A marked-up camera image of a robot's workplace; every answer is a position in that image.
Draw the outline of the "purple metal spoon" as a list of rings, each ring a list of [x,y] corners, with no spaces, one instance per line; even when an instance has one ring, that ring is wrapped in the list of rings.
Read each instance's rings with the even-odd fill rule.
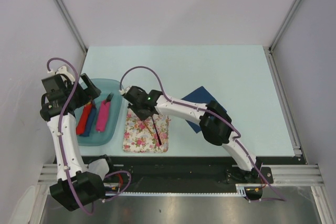
[[[158,129],[156,127],[155,120],[154,120],[153,116],[151,116],[151,119],[152,119],[152,123],[153,123],[154,129],[155,129],[156,135],[157,135],[158,144],[159,144],[159,146],[161,146],[162,142],[161,142],[160,134],[159,134]]]

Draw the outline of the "dark blue paper napkin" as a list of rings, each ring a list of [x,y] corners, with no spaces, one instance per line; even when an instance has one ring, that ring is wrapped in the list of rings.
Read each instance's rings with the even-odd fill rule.
[[[204,86],[200,86],[195,89],[188,95],[182,98],[183,101],[193,102],[193,103],[206,103],[209,104],[211,101],[217,101],[206,89]],[[199,125],[186,121],[192,130],[197,134],[201,131]]]

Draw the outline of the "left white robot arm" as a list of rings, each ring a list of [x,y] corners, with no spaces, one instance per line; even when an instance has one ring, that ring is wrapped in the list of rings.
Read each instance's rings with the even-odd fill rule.
[[[86,88],[69,73],[42,80],[46,92],[41,98],[40,115],[51,132],[57,161],[57,181],[50,186],[50,194],[69,211],[103,198],[103,181],[110,182],[116,175],[106,155],[86,165],[80,154],[75,110],[101,94],[86,74],[80,77]]]

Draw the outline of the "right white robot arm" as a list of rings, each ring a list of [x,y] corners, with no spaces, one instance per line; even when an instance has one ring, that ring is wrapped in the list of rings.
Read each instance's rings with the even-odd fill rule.
[[[120,94],[128,101],[128,108],[142,121],[153,115],[165,115],[197,124],[207,142],[223,147],[230,154],[245,181],[254,183],[261,177],[262,163],[239,141],[241,134],[218,102],[193,103],[175,99],[159,90],[146,93],[137,86],[121,89]]]

